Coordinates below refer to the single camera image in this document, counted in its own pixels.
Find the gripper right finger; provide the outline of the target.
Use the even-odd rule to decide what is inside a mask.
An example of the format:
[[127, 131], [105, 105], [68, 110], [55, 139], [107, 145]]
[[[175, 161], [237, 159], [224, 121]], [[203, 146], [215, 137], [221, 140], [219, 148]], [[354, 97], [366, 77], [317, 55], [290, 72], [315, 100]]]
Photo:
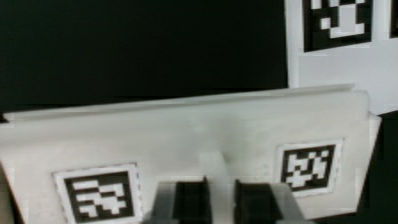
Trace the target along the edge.
[[235, 181], [235, 224], [310, 224], [285, 183]]

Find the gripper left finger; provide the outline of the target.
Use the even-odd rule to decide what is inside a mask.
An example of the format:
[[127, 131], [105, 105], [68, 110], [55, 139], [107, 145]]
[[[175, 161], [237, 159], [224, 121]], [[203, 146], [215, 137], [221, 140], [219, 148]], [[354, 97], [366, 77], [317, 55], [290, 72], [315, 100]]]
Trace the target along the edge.
[[208, 179], [162, 182], [143, 224], [212, 224]]

